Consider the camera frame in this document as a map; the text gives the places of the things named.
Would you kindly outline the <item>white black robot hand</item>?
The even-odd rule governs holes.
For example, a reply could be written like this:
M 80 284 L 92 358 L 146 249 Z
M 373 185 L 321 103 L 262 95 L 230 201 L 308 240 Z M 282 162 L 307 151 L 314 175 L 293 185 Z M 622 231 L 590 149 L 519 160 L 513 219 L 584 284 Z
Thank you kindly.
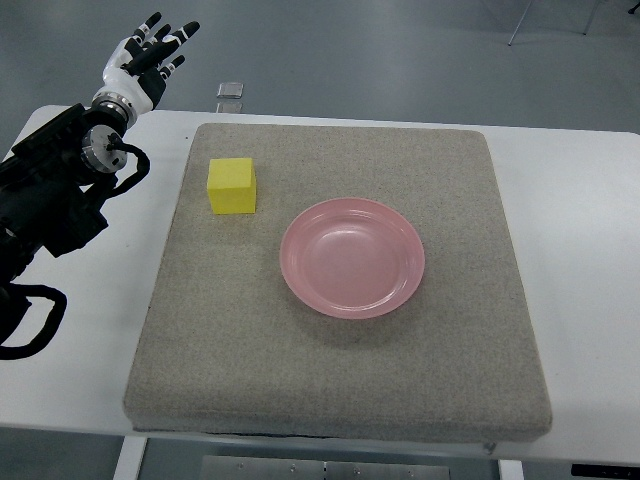
M 178 50 L 200 29 L 197 21 L 173 29 L 161 20 L 161 13 L 152 14 L 118 44 L 92 99 L 94 107 L 115 111 L 127 127 L 158 106 L 168 79 L 185 62 Z

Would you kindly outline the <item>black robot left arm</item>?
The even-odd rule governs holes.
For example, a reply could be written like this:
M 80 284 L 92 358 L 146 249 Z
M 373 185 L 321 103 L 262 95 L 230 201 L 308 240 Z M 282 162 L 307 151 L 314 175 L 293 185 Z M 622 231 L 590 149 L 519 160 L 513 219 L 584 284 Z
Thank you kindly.
M 1 338 L 20 325 L 32 299 L 52 302 L 44 325 L 26 345 L 2 345 L 4 360 L 42 351 L 63 319 L 67 298 L 45 285 L 19 285 L 40 249 L 59 257 L 83 248 L 108 223 L 104 203 L 137 185 L 148 156 L 124 142 L 137 115 L 121 100 L 73 105 L 11 149 L 1 164 Z

